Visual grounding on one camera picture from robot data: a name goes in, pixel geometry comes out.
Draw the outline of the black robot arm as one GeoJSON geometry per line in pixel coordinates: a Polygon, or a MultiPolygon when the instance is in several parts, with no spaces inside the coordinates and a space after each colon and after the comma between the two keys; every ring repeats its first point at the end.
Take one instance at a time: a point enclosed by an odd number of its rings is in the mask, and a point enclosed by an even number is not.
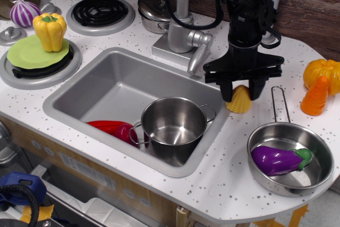
{"type": "Polygon", "coordinates": [[[282,74],[283,57],[258,52],[267,32],[281,40],[271,29],[277,22],[278,11],[273,0],[215,0],[215,3],[217,11],[221,3],[227,6],[228,50],[224,56],[203,66],[205,81],[219,85],[223,100],[231,102],[233,82],[247,80],[250,98],[256,100],[266,81],[282,74]]]}

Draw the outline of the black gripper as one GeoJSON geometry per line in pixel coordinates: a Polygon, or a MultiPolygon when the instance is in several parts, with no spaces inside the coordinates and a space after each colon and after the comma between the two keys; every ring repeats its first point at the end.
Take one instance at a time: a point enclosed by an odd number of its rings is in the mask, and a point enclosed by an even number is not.
{"type": "Polygon", "coordinates": [[[231,102],[233,81],[248,80],[250,98],[258,99],[269,78],[280,77],[284,58],[258,51],[257,46],[237,47],[229,44],[227,53],[203,66],[206,83],[216,83],[225,102],[231,102]]]}

